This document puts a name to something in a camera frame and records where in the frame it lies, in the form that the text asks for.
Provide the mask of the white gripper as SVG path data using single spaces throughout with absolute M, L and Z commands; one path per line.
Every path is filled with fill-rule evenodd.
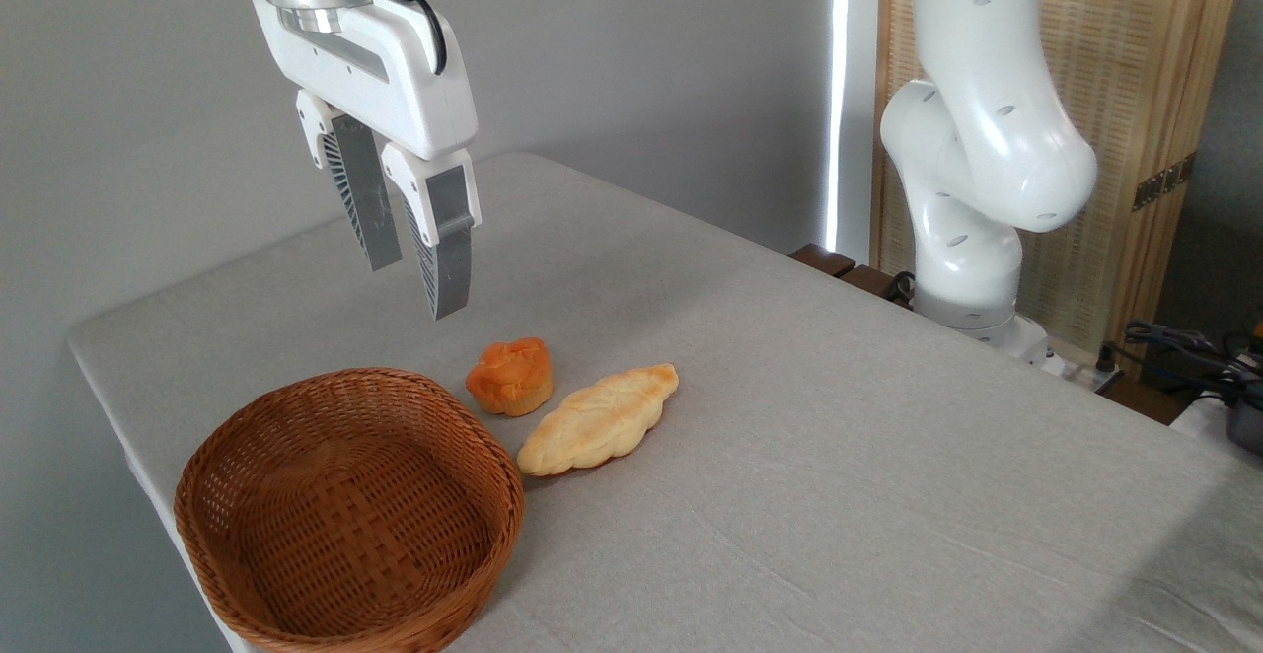
M 464 149 L 477 135 L 477 111 L 451 25 L 441 24 L 447 63 L 437 75 L 432 29 L 414 5 L 371 0 L 341 9 L 333 33 L 290 29 L 290 11 L 266 0 L 253 5 L 272 59 L 303 88 L 296 110 L 308 154 L 333 177 L 370 269 L 402 260 L 375 130 L 398 144 L 386 145 L 381 160 L 405 200 L 429 313 L 445 320 L 462 309 L 482 212 Z

